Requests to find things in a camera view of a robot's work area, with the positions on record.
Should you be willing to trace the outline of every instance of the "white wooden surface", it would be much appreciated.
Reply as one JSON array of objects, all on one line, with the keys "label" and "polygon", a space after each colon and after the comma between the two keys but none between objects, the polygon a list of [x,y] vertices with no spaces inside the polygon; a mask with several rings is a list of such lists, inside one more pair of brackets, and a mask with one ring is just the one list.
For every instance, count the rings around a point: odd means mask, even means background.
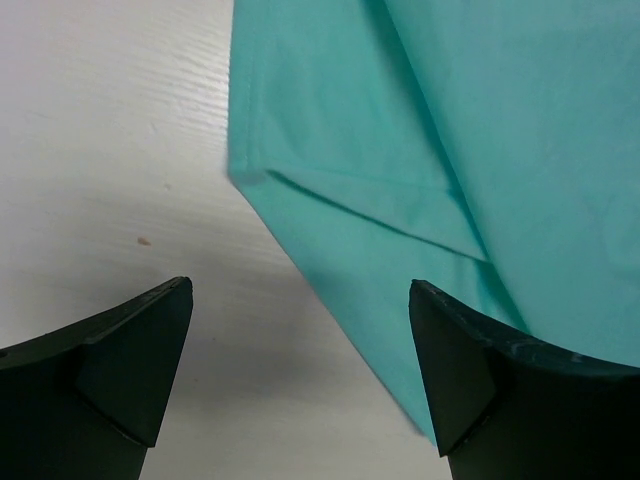
[{"label": "white wooden surface", "polygon": [[450,478],[225,178],[231,14],[0,3],[0,347],[189,275],[143,479]]}]

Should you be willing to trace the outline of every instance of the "white table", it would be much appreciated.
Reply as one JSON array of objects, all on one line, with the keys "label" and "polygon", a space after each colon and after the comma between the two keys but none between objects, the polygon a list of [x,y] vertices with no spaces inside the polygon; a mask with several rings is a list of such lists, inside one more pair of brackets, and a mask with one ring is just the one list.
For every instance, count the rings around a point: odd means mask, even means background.
[{"label": "white table", "polygon": [[225,177],[231,14],[0,5],[0,347],[188,275],[143,479],[450,478]]}]

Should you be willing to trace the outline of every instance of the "black object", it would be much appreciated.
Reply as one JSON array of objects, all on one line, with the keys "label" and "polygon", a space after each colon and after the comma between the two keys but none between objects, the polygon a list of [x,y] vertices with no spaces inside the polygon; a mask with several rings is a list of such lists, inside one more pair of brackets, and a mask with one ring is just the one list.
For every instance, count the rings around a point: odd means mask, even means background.
[{"label": "black object", "polygon": [[191,281],[175,278],[0,351],[0,479],[138,479],[192,306]]},{"label": "black object", "polygon": [[640,478],[640,369],[545,343],[423,281],[410,316],[454,480]]}]

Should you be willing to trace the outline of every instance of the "tabletop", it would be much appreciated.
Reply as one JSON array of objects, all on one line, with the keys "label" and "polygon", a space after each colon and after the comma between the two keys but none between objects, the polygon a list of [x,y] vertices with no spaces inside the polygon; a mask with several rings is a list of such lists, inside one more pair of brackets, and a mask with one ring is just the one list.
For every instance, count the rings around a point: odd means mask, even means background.
[{"label": "tabletop", "polygon": [[143,480],[449,479],[225,175],[232,1],[0,10],[0,347],[188,275]]}]

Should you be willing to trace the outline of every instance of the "turquoise fabric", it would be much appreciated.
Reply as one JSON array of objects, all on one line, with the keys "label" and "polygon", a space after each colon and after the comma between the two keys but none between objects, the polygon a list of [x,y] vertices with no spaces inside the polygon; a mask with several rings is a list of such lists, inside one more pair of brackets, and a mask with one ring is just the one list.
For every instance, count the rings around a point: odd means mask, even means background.
[{"label": "turquoise fabric", "polygon": [[229,173],[433,438],[412,278],[640,366],[639,89],[635,0],[236,0]]}]

